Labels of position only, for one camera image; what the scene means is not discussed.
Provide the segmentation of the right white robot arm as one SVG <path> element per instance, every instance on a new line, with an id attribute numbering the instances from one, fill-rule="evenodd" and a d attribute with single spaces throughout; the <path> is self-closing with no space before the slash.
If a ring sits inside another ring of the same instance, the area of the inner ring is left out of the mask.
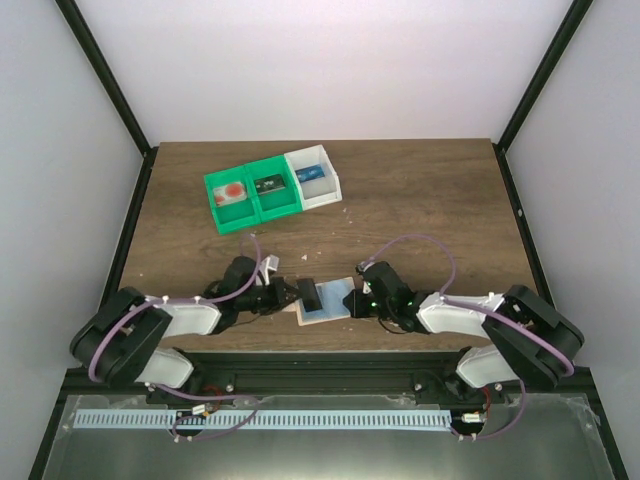
<path id="1" fill-rule="evenodd" d="M 549 391 L 575 373 L 584 335 L 524 285 L 485 296 L 448 296 L 411 289 L 385 261 L 357 272 L 362 287 L 342 299 L 353 318 L 390 320 L 405 333 L 457 333 L 489 341 L 461 354 L 454 368 L 456 388 L 519 380 Z"/>

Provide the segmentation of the pink leather card holder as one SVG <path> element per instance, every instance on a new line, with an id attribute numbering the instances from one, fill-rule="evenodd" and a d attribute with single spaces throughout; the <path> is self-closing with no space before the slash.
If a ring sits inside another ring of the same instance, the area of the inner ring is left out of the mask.
<path id="1" fill-rule="evenodd" d="M 299 326 L 310 326 L 350 318 L 348 310 L 342 304 L 342 300 L 355 289 L 352 277 L 316 283 L 316 287 L 322 308 L 313 312 L 305 312 L 302 301 L 298 298 L 298 310 L 294 312 Z"/>

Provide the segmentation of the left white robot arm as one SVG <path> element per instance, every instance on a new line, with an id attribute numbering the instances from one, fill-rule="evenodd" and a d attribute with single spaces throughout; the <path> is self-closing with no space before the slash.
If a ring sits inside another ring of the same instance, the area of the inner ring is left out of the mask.
<path id="1" fill-rule="evenodd" d="M 300 290 L 276 271 L 273 255 L 261 262 L 238 256 L 220 280 L 194 297 L 145 296 L 124 287 L 75 334 L 70 353 L 96 383 L 179 389 L 196 367 L 186 354 L 162 348 L 162 340 L 221 334 L 236 324 L 241 313 L 271 315 L 299 300 Z"/>

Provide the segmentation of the black VIP card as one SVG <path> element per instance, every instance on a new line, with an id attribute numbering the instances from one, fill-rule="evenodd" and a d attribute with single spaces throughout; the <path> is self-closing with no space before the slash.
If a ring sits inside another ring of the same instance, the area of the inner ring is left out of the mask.
<path id="1" fill-rule="evenodd" d="M 296 281 L 296 289 L 305 312 L 313 312 L 322 308 L 316 283 L 312 278 L 300 278 Z"/>

